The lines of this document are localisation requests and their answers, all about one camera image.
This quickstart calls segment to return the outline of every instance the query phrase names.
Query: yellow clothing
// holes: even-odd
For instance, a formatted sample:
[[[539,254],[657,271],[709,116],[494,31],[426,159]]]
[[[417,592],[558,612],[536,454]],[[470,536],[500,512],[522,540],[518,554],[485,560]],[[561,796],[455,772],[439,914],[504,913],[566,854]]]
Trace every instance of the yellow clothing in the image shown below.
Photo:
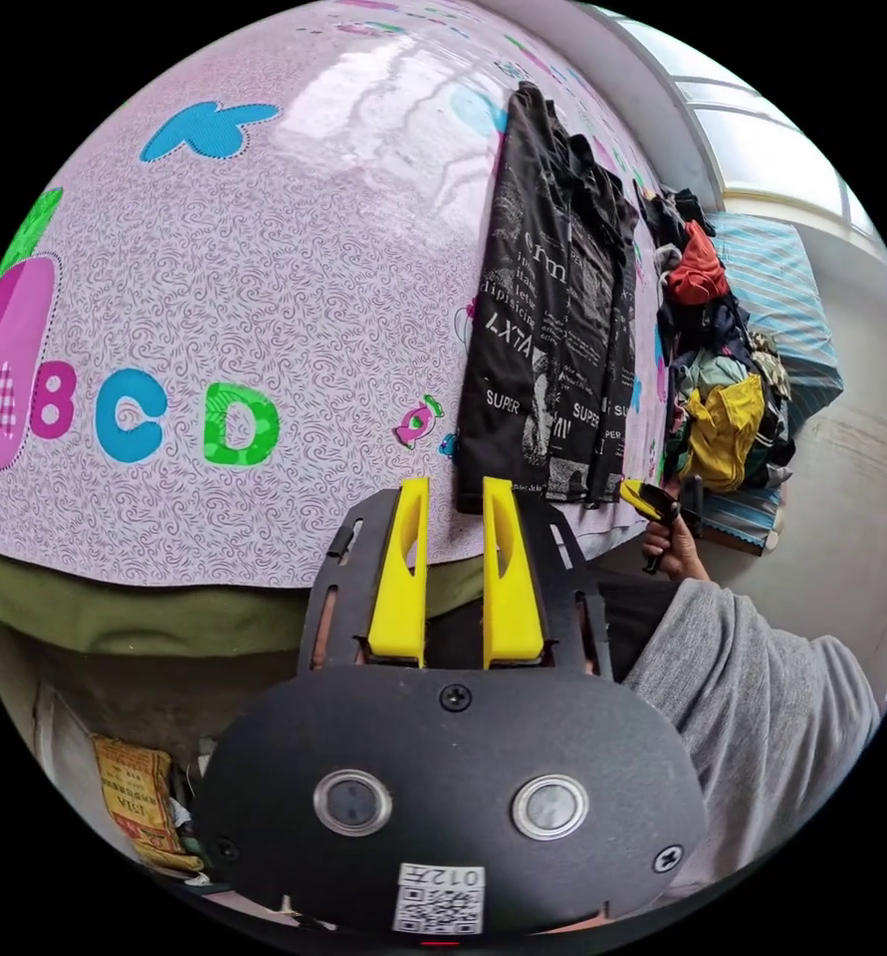
[[[713,388],[704,404],[696,389],[685,407],[692,426],[680,477],[701,475],[709,491],[735,491],[745,481],[745,459],[765,414],[762,379],[752,374],[734,385]]]

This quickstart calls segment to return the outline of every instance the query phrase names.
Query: red clothing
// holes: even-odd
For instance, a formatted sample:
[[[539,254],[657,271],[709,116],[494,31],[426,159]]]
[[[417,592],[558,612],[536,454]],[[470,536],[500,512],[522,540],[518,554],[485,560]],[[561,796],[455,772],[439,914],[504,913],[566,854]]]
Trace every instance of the red clothing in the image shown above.
[[[729,293],[725,266],[719,261],[712,240],[695,221],[685,224],[689,241],[682,261],[669,273],[668,294],[684,306],[702,306]]]

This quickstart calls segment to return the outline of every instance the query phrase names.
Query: screw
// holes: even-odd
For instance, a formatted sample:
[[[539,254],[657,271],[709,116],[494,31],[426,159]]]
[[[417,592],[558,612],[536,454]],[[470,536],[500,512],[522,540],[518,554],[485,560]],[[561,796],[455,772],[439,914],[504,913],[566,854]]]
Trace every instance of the screw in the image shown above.
[[[657,873],[667,873],[675,869],[682,859],[682,852],[682,847],[677,843],[673,846],[666,846],[665,849],[655,857],[652,868]]]
[[[466,710],[471,703],[473,703],[473,695],[470,693],[470,688],[464,687],[463,684],[447,684],[440,694],[440,704],[451,714]]]
[[[221,838],[217,841],[217,853],[221,859],[233,862],[241,855],[241,851],[228,839]]]

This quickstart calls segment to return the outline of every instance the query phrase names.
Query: window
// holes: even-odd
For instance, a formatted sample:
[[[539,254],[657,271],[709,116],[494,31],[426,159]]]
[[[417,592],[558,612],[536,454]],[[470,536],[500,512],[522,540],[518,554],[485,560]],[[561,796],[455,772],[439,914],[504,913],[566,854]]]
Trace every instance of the window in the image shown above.
[[[803,133],[741,113],[695,110],[730,192],[761,192],[843,215],[834,166]]]
[[[597,7],[661,67],[705,136],[723,194],[823,210],[868,236],[874,226],[824,153],[775,104],[711,57],[661,30]]]
[[[845,185],[844,188],[848,194],[848,214],[851,217],[851,225],[854,226],[858,232],[873,236],[875,234],[874,223],[868,218],[868,214],[864,211],[864,206],[858,202],[858,197],[851,191],[850,186]]]
[[[748,87],[748,84],[730,70],[726,70],[721,63],[716,63],[711,57],[699,53],[694,47],[670,37],[661,30],[656,30],[655,27],[635,20],[624,20],[621,26],[659,61],[670,77],[699,77]]]
[[[771,100],[759,96],[754,90],[723,87],[717,83],[685,83],[684,81],[676,86],[693,107],[703,105],[734,107],[736,110],[745,110],[764,119],[797,128]]]

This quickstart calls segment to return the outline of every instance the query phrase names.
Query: gray sweatshirt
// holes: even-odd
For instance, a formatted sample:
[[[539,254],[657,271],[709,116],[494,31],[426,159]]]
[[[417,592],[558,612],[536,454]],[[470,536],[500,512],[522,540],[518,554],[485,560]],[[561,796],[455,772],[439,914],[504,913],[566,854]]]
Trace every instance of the gray sweatshirt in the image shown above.
[[[878,708],[834,637],[770,627],[747,597],[686,581],[625,679],[679,730],[702,783],[709,832],[658,905],[779,846],[854,766]]]

